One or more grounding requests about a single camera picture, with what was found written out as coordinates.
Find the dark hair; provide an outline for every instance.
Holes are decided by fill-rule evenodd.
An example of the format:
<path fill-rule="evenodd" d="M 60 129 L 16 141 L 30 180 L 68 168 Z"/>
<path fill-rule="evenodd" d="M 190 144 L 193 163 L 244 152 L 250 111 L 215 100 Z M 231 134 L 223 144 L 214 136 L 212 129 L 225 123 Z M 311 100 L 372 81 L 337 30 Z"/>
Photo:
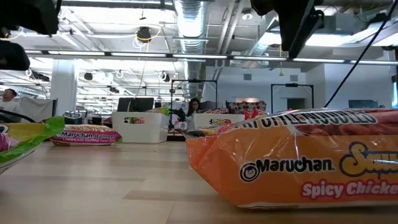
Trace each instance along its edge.
<path fill-rule="evenodd" d="M 18 93 L 17 93 L 15 90 L 13 90 L 13 89 L 6 89 L 6 90 L 4 90 L 4 91 L 7 91 L 7 90 L 11 91 L 11 93 L 12 93 L 14 96 L 17 96 L 17 95 L 18 95 Z"/>
<path fill-rule="evenodd" d="M 187 116 L 191 116 L 193 114 L 193 106 L 192 106 L 193 102 L 198 102 L 198 110 L 200 110 L 200 101 L 198 99 L 194 98 L 191 101 L 189 101 Z"/>

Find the table surface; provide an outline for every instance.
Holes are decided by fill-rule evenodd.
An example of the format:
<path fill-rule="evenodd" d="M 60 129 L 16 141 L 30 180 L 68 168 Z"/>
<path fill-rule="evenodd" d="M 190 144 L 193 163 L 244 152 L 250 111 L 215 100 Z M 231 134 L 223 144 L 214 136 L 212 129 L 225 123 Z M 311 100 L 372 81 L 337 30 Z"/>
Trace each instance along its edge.
<path fill-rule="evenodd" d="M 243 210 L 189 169 L 183 142 L 104 147 L 47 142 L 0 175 L 0 219 L 7 224 L 387 224 L 397 223 L 398 208 Z"/>

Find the white column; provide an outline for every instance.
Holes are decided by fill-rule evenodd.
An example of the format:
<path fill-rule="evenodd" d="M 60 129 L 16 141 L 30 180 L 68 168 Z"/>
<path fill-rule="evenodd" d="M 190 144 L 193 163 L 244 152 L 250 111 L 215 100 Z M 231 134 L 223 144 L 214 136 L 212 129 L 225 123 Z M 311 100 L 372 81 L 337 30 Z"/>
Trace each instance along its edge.
<path fill-rule="evenodd" d="M 56 115 L 75 111 L 79 69 L 74 60 L 54 60 L 50 98 L 57 101 Z"/>

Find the green noodle package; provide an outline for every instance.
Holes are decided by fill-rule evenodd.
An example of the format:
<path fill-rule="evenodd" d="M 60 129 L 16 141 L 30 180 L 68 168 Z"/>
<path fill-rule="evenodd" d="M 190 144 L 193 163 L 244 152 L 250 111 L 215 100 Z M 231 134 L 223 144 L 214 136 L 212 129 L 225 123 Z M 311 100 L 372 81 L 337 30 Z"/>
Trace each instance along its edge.
<path fill-rule="evenodd" d="M 0 124 L 0 174 L 33 153 L 39 144 L 61 132 L 64 126 L 63 117 L 53 117 L 41 124 Z"/>

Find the person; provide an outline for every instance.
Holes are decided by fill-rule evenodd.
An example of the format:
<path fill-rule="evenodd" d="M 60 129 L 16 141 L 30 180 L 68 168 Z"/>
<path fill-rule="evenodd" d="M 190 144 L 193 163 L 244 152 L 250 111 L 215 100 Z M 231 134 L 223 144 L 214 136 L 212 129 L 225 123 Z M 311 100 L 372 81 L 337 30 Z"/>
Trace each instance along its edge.
<path fill-rule="evenodd" d="M 200 102 L 198 99 L 193 98 L 188 105 L 188 113 L 186 117 L 187 128 L 191 129 L 195 127 L 195 122 L 193 120 L 193 115 L 195 113 L 200 113 Z"/>
<path fill-rule="evenodd" d="M 5 110 L 5 111 L 10 111 L 10 112 L 14 112 L 17 114 L 21 114 L 22 113 L 21 106 L 19 106 L 19 103 L 15 102 L 13 100 L 16 96 L 17 96 L 17 92 L 15 90 L 10 89 L 10 88 L 7 90 L 4 90 L 4 93 L 2 95 L 2 101 L 0 101 L 0 110 Z M 15 121 L 15 122 L 21 121 L 20 117 L 5 114 L 5 113 L 0 113 L 0 114 L 11 119 L 12 121 Z"/>

